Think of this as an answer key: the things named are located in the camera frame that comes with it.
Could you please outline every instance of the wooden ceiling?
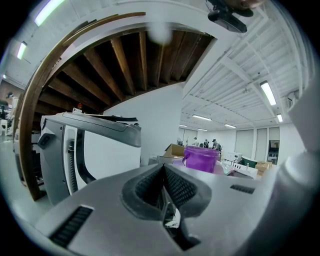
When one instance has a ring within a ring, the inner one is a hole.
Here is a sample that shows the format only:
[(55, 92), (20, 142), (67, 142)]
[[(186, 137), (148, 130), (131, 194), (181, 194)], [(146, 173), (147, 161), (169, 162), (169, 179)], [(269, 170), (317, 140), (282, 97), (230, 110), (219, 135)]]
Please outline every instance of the wooden ceiling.
[(145, 29), (87, 49), (67, 62), (42, 90), (33, 129), (42, 115), (71, 112), (99, 114), (138, 95), (183, 82), (213, 39), (193, 31), (174, 30), (169, 45), (149, 40)]

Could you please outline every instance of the fluorescent light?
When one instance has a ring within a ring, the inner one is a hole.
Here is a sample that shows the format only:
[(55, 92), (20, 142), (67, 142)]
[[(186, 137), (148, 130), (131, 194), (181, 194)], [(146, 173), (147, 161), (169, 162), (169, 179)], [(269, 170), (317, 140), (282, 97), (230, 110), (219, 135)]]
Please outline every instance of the fluorescent light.
[(275, 96), (270, 88), (270, 85), (268, 84), (267, 81), (262, 82), (261, 84), (261, 88), (264, 91), (266, 97), (268, 98), (270, 105), (276, 105), (276, 100), (275, 100)]
[(22, 42), (20, 44), (20, 48), (19, 48), (19, 51), (18, 51), (18, 54), (16, 55), (16, 57), (21, 60), (22, 59), (22, 55), (24, 55), (24, 51), (27, 47), (27, 44), (25, 42)]
[(230, 128), (234, 128), (234, 129), (237, 128), (237, 127), (235, 127), (235, 126), (233, 126), (233, 125), (230, 125), (230, 124), (227, 124), (227, 123), (225, 123), (224, 126), (230, 127)]
[(200, 118), (200, 119), (204, 119), (204, 120), (212, 121), (212, 119), (211, 119), (211, 118), (203, 117), (203, 116), (200, 116), (200, 115), (193, 114), (192, 116), (193, 116), (194, 118)]
[(40, 25), (46, 20), (46, 18), (63, 2), (64, 0), (50, 0), (35, 17), (35, 24)]
[(282, 115), (281, 115), (281, 114), (277, 114), (276, 116), (278, 117), (279, 122), (283, 122), (283, 119), (282, 119)]

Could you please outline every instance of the purple container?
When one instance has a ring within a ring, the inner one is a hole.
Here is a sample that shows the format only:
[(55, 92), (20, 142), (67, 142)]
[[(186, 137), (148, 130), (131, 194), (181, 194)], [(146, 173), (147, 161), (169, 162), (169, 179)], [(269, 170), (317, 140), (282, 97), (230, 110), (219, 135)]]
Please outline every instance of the purple container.
[(213, 173), (220, 152), (197, 146), (187, 146), (184, 150), (183, 162), (186, 167)]

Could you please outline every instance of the floor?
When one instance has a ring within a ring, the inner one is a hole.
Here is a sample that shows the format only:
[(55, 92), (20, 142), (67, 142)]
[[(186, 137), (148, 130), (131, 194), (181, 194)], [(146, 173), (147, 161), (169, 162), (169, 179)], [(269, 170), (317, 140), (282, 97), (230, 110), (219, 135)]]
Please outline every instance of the floor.
[(0, 135), (0, 187), (12, 214), (34, 226), (53, 206), (45, 195), (34, 201), (22, 185), (13, 152), (12, 136)]

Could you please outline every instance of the cardboard box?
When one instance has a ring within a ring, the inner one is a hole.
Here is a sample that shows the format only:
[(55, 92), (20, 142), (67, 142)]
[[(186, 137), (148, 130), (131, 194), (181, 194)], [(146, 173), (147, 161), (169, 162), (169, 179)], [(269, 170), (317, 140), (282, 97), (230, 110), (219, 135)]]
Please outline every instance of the cardboard box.
[(255, 168), (258, 170), (257, 175), (260, 175), (260, 176), (264, 175), (265, 171), (270, 169), (271, 167), (272, 167), (272, 162), (259, 161), (255, 165)]
[(167, 158), (184, 158), (185, 157), (185, 147), (176, 145), (176, 144), (170, 144), (166, 149), (165, 153), (163, 155)]

